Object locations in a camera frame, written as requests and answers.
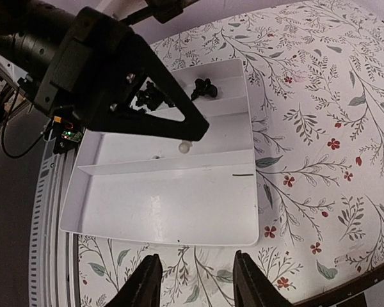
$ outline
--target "white sphere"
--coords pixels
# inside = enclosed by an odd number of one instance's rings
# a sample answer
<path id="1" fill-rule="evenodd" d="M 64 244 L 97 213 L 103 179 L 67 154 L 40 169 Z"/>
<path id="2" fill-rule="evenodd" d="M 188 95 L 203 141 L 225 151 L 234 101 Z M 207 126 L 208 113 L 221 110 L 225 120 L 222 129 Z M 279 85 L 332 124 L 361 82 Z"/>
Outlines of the white sphere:
<path id="1" fill-rule="evenodd" d="M 192 147 L 192 143 L 189 141 L 182 141 L 181 144 L 179 144 L 179 152 L 182 154 L 187 154 Z"/>

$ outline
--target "floral tablecloth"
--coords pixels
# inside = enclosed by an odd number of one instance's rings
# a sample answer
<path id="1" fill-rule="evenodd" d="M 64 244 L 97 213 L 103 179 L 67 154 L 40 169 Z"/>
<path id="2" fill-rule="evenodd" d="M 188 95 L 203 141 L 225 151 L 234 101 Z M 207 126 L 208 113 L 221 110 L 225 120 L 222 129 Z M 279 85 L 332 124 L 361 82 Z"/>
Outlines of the floral tablecloth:
<path id="1" fill-rule="evenodd" d="M 244 61 L 261 234 L 243 251 L 282 295 L 295 303 L 384 262 L 384 22 L 355 3 L 314 0 L 152 47 L 170 69 Z M 153 253 L 161 306 L 233 306 L 236 250 L 82 236 L 81 306 L 104 306 Z"/>

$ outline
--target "gray floor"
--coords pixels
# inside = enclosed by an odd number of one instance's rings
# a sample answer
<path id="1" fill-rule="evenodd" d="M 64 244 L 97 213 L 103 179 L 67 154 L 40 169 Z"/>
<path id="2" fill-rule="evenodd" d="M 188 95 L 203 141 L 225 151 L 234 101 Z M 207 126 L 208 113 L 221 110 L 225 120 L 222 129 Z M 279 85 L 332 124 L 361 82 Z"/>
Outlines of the gray floor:
<path id="1" fill-rule="evenodd" d="M 48 121 L 38 111 L 22 110 L 6 129 L 7 149 L 23 152 Z M 31 214 L 44 142 L 19 160 L 0 145 L 0 307 L 28 306 L 28 256 Z"/>

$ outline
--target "black object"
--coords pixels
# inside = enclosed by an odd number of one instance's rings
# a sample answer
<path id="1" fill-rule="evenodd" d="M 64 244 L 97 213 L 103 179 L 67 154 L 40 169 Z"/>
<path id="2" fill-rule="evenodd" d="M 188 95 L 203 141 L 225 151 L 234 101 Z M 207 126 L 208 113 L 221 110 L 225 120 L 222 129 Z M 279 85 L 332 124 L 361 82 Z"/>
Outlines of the black object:
<path id="1" fill-rule="evenodd" d="M 149 110 L 155 111 L 163 102 L 169 107 L 175 107 L 175 104 L 165 97 L 165 94 L 157 89 L 154 83 L 147 81 L 147 89 L 140 90 L 136 94 L 136 106 L 146 106 Z"/>
<path id="2" fill-rule="evenodd" d="M 293 307 L 250 256 L 241 251 L 235 254 L 233 267 L 235 307 Z"/>
<path id="3" fill-rule="evenodd" d="M 13 102 L 12 102 L 12 106 L 10 107 L 10 110 L 9 110 L 9 112 L 6 115 L 6 118 L 4 119 L 3 128 L 1 129 L 1 148 L 3 149 L 4 154 L 7 157 L 11 158 L 11 159 L 20 159 L 23 156 L 25 156 L 26 154 L 28 154 L 38 144 L 38 142 L 48 132 L 50 132 L 52 130 L 52 128 L 53 128 L 52 125 L 50 125 L 49 127 L 47 126 L 46 130 L 44 132 L 42 132 L 40 134 L 40 136 L 38 138 L 36 138 L 36 140 L 33 142 L 33 144 L 31 144 L 24 152 L 22 152 L 22 153 L 20 153 L 18 155 L 12 155 L 11 153 L 8 152 L 8 150 L 6 149 L 5 142 L 4 142 L 4 135 L 6 134 L 6 127 L 7 127 L 8 119 L 9 119 L 10 115 L 12 114 L 14 106 L 15 106 L 15 103 L 17 102 L 17 98 L 19 97 L 19 91 L 20 91 L 20 88 L 17 88 L 17 91 L 15 92 L 14 99 L 13 99 Z"/>
<path id="4" fill-rule="evenodd" d="M 0 55 L 29 75 L 20 87 L 48 117 L 94 131 L 199 141 L 209 123 L 132 29 L 91 8 L 76 18 L 32 1 L 18 33 L 0 36 Z M 184 115 L 183 122 L 129 107 L 147 77 Z"/>
<path id="5" fill-rule="evenodd" d="M 146 256 L 106 307 L 159 307 L 162 265 Z M 233 268 L 235 307 L 294 307 L 270 283 L 250 256 L 236 252 Z"/>
<path id="6" fill-rule="evenodd" d="M 106 307 L 159 307 L 161 279 L 159 256 L 146 256 Z"/>
<path id="7" fill-rule="evenodd" d="M 154 16 L 156 20 L 164 24 L 165 22 L 180 15 L 183 9 L 198 0 L 146 0 L 148 6 L 135 13 L 130 14 L 121 21 L 128 26 L 143 21 Z"/>
<path id="8" fill-rule="evenodd" d="M 191 100 L 196 100 L 199 96 L 210 96 L 216 98 L 218 96 L 218 89 L 211 83 L 210 79 L 196 79 L 195 89 L 191 95 Z"/>

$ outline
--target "black cable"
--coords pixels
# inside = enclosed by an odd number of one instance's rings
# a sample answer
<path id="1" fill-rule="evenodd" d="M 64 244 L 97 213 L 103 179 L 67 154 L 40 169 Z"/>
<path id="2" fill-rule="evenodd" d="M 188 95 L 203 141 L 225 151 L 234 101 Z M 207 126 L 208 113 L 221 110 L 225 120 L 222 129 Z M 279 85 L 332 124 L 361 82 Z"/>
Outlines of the black cable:
<path id="1" fill-rule="evenodd" d="M 19 158 L 25 156 L 26 154 L 28 154 L 37 145 L 37 143 L 43 138 L 43 136 L 53 128 L 53 126 L 51 125 L 44 132 L 41 132 L 40 136 L 34 141 L 33 144 L 31 144 L 31 146 L 29 148 L 27 148 L 27 150 L 25 152 L 23 152 L 19 155 L 12 155 L 12 154 L 8 153 L 6 146 L 4 145 L 4 134 L 6 131 L 8 118 L 10 117 L 10 114 L 13 112 L 13 108 L 15 106 L 17 98 L 19 97 L 19 93 L 20 93 L 20 88 L 17 88 L 17 91 L 15 92 L 14 100 L 12 102 L 12 106 L 10 107 L 10 110 L 6 115 L 6 118 L 4 119 L 3 128 L 1 129 L 1 147 L 3 149 L 4 154 L 11 159 L 19 159 Z"/>

